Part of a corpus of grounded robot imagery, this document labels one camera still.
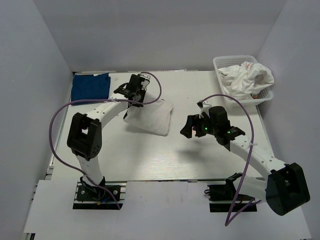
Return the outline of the white green raglan t-shirt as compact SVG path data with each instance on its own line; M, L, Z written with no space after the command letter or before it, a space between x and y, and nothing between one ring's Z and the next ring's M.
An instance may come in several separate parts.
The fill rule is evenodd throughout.
M125 113L123 120L132 127L166 136L170 128L173 107L171 102L160 98L143 107L131 106Z

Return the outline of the white printed t-shirt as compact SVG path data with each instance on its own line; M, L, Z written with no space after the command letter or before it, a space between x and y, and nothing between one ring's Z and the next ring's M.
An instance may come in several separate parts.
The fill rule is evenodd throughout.
M226 95L237 100L251 100L275 83L272 72L260 63L244 61L240 65L217 70Z

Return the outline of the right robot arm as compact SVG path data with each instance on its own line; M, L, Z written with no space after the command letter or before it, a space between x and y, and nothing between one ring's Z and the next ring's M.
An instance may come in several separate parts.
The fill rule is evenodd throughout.
M212 135L229 152L249 162L262 178L243 177L235 173L224 184L213 184L205 193L212 202L231 201L243 196L266 202L279 216L283 216L310 201L304 171L297 163L285 163L250 142L246 133L232 126L222 106L214 106L207 112L188 115L180 134L190 139Z

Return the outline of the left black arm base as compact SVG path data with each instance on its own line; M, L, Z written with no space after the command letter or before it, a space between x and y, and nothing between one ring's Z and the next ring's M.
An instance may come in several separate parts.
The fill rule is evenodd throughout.
M126 195L126 182L107 182L105 186L115 197L119 207L108 192L102 196L95 195L85 188L80 182L77 183L73 200L73 210L120 210Z

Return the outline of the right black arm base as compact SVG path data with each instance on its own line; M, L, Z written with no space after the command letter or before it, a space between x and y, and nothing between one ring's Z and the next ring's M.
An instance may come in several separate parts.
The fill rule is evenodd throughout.
M225 184L208 184L207 189L204 190L204 195L208 197L209 209L211 213L228 213L234 198L234 192L230 190ZM239 194L235 206L232 209L236 213L243 208L251 197Z

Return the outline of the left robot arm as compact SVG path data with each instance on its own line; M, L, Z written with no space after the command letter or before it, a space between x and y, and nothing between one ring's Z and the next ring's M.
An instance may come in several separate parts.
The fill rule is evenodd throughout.
M96 200L103 198L106 193L106 180L98 161L103 144L102 130L114 117L131 106L142 107L149 83L149 76L133 74L128 83L114 90L108 101L87 113L78 112L72 118L67 146L84 172L80 178L81 184Z

